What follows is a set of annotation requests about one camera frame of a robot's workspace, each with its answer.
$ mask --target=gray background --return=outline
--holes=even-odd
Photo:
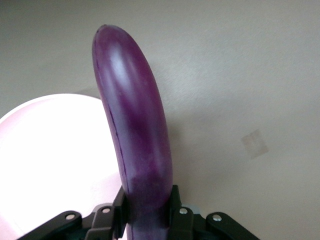
[[[261,240],[320,235],[320,1],[0,1],[0,117],[36,97],[98,97],[102,24],[157,80],[174,183]]]

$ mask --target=white plate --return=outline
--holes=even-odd
[[[0,239],[67,210],[112,203],[121,180],[102,102],[78,94],[28,101],[0,119]]]

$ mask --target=table surface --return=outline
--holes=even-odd
[[[1,1],[0,117],[49,94],[99,97],[92,39],[117,25],[155,75],[182,201],[261,240],[317,240],[319,12],[317,0]]]

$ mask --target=eggplant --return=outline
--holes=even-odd
[[[134,39],[101,26],[93,68],[129,202],[128,240],[165,240],[173,170],[165,113],[152,70]]]

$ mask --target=pink plate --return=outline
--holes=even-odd
[[[0,119],[0,239],[15,240],[67,210],[84,218],[112,203],[120,186],[99,99],[43,96]]]

